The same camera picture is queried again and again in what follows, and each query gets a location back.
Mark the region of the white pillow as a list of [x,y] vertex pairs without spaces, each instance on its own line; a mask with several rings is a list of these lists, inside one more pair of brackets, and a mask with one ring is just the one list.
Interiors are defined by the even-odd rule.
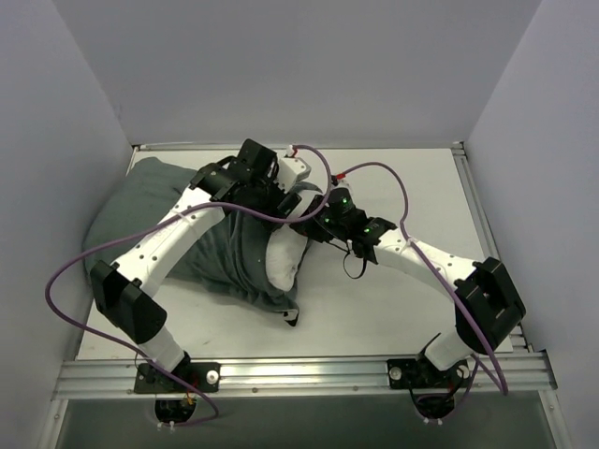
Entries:
[[273,287],[285,292],[292,289],[307,246],[308,239],[288,225],[283,225],[270,235],[265,270]]

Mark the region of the zebra and grey plush pillowcase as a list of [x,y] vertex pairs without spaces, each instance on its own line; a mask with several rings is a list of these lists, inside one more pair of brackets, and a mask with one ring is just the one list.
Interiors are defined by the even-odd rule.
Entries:
[[[99,249],[85,259],[85,268],[92,269],[99,260],[112,262],[130,250],[129,243],[111,248],[104,245],[157,224],[174,207],[194,174],[190,168],[155,157],[134,165],[83,240],[83,250]],[[266,275],[266,248],[275,230],[269,231],[250,215],[232,211],[197,240],[168,275],[278,313],[294,325],[300,312],[297,276],[292,289],[285,292],[273,287]]]

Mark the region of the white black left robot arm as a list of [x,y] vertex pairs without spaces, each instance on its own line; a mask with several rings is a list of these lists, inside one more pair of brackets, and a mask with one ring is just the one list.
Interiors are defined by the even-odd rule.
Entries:
[[310,172],[293,153],[280,157],[247,139],[237,155],[190,176],[168,202],[161,221],[134,235],[131,249],[92,266],[97,309],[156,365],[155,381],[166,391],[187,385],[188,355],[167,328],[166,310],[153,297],[188,253],[194,255],[201,279],[218,272],[214,279],[219,286],[247,292],[249,275],[263,276],[278,292],[273,312],[291,326],[298,321],[300,309],[286,296],[295,280],[277,278],[268,254],[290,248],[289,270],[297,271],[308,240],[291,226],[309,215],[310,201],[321,193],[308,187]]

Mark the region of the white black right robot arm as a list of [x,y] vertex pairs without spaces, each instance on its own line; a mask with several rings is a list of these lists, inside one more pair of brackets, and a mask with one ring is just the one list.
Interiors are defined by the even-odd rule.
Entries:
[[453,301],[453,329],[435,336],[415,364],[423,384],[438,385],[473,353],[494,352],[524,318],[526,308],[500,260],[458,257],[406,237],[391,221],[357,208],[345,187],[328,196],[304,190],[293,198],[290,216],[299,234],[319,243],[342,241],[363,263],[397,269]]

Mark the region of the aluminium front mounting rail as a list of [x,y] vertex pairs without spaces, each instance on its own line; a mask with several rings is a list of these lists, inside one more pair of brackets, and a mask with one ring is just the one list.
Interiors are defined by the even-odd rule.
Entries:
[[[515,352],[498,356],[508,392],[548,391],[557,388],[548,356]],[[279,398],[317,396],[400,395],[389,386],[388,357],[319,357],[222,359],[221,398]],[[134,362],[123,360],[78,360],[65,362],[60,370],[54,399],[172,399],[182,393],[138,394]]]

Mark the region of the aluminium table edge rail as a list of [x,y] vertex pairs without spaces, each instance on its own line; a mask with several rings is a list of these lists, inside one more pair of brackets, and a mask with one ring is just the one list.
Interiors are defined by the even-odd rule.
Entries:
[[[480,196],[476,189],[474,175],[470,168],[464,143],[454,143],[451,148],[451,153],[460,178],[463,192],[466,196],[469,211],[474,221],[475,231],[481,245],[484,258],[493,258],[499,260],[499,250],[497,248],[487,214],[485,213]],[[514,284],[508,268],[503,266],[501,268],[501,272],[502,274],[500,275],[500,280],[498,281],[500,292],[507,293],[508,301],[513,302],[513,306],[509,306],[509,309],[513,311],[518,309],[521,313],[520,319],[522,320],[526,315],[526,307],[524,306],[521,295]],[[509,335],[509,341],[511,342],[513,350],[516,353],[532,353],[533,347],[526,338],[521,320],[511,331]]]

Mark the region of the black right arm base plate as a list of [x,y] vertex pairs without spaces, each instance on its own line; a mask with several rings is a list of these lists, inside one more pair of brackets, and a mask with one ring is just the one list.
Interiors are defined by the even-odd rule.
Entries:
[[470,379],[465,359],[446,370],[438,370],[427,358],[391,358],[387,360],[389,387],[394,390],[445,389],[461,387]]

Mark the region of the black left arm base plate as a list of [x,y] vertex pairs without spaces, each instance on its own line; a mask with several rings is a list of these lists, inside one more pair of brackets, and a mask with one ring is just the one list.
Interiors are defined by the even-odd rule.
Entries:
[[219,390],[221,365],[214,361],[187,362],[176,368],[170,376],[148,363],[137,367],[133,387],[135,394],[165,395],[190,392],[188,385],[202,393]]

